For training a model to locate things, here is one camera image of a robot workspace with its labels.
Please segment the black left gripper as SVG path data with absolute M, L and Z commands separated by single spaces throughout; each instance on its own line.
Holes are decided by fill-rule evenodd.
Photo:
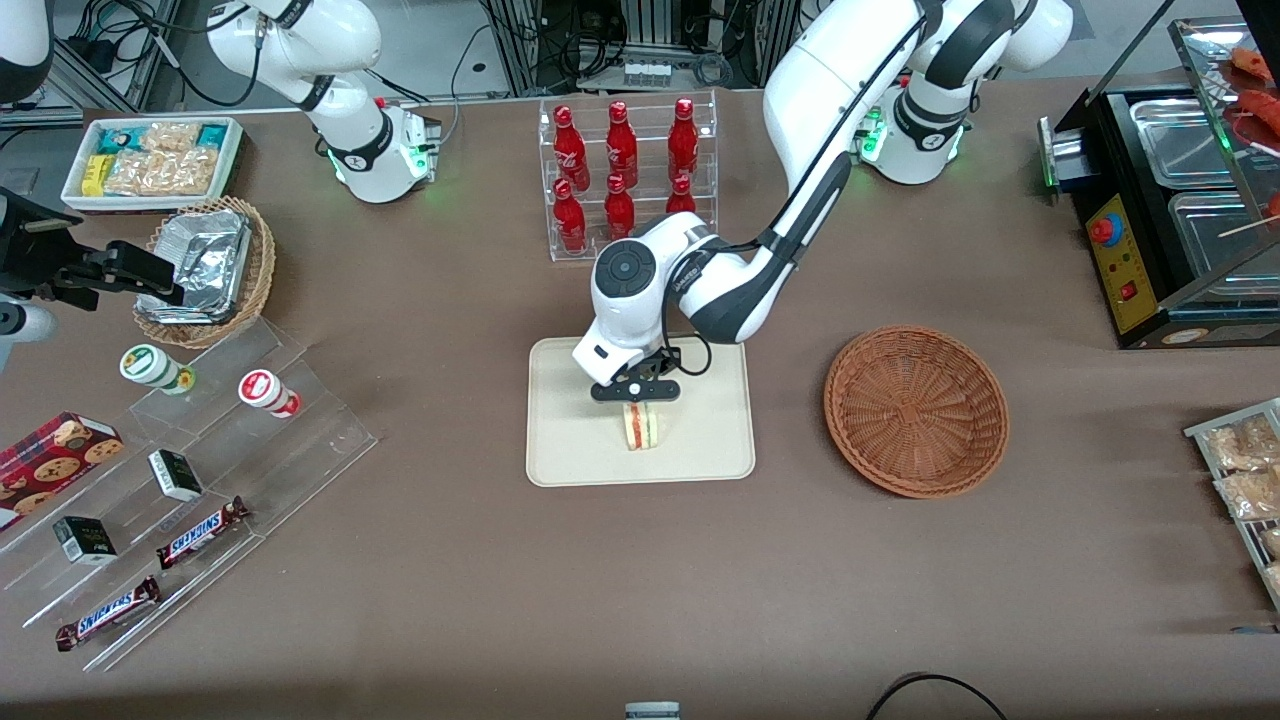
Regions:
M 668 378 L 677 370 L 681 360 L 680 348 L 659 348 L 635 366 L 617 372 L 608 386 L 593 384 L 590 396 L 600 404 L 631 402 L 623 405 L 623 416 L 634 418 L 634 404 L 653 402 L 652 415 L 662 419 L 664 404 L 675 401 L 681 395 L 680 383 Z

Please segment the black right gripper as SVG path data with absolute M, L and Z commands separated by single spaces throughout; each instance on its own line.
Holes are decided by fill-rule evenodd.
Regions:
M 84 268 L 95 249 L 78 243 L 70 228 L 81 219 L 67 217 L 8 190 L 3 196 L 1 290 L 18 299 L 56 301 L 83 311 L 99 309 L 99 291 L 64 278 L 69 268 Z M 97 252 L 102 288 L 146 295 L 183 305 L 186 288 L 173 263 L 125 241 L 111 241 Z

